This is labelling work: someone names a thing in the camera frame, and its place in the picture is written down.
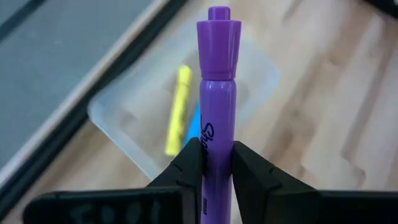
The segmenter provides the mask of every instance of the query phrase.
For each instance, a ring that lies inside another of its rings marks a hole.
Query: light wood surface
[[[232,18],[279,69],[278,87],[238,139],[320,189],[397,190],[397,21],[357,0],[217,2],[231,6]],[[209,5],[188,3],[163,35]],[[48,190],[148,181],[88,123],[8,220],[18,223],[24,202]],[[232,216],[240,223],[236,201]]]

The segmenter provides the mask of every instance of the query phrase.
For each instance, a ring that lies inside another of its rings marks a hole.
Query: sharpie logo
[[[207,199],[203,198],[203,214],[207,215]]]
[[[201,135],[200,135],[201,145],[203,146],[204,149],[207,149],[208,141],[213,140],[214,129],[213,129],[213,125],[211,123],[206,123],[205,126],[203,127],[201,115],[200,115],[200,129],[201,129]]]

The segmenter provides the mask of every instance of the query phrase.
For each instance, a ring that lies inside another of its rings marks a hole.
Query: yellow highlighter
[[[189,97],[191,79],[192,70],[186,65],[180,66],[174,91],[174,102],[170,113],[169,132],[166,139],[165,153],[168,156],[176,156],[181,150],[182,136],[185,129],[183,116]]]

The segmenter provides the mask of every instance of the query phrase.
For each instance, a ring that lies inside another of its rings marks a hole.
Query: clear plastic container
[[[186,130],[194,113],[200,83],[196,21],[205,19],[206,11],[192,16],[90,103],[91,120],[150,179],[158,176],[173,159],[165,155],[165,140],[177,70],[182,64],[193,70],[185,112]],[[246,41],[244,30],[236,83],[236,129],[239,129],[278,83],[277,70],[266,55]]]

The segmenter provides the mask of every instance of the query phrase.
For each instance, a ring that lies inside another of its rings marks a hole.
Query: highlighter
[[[183,115],[189,97],[191,79],[191,69],[186,65],[182,65],[178,70],[174,101],[169,119],[169,131],[165,147],[165,153],[168,156],[176,156],[181,150],[181,138],[185,129]]]
[[[231,155],[234,143],[236,84],[241,22],[228,7],[211,7],[197,22],[200,83],[200,141],[206,154],[201,223],[229,224]]]

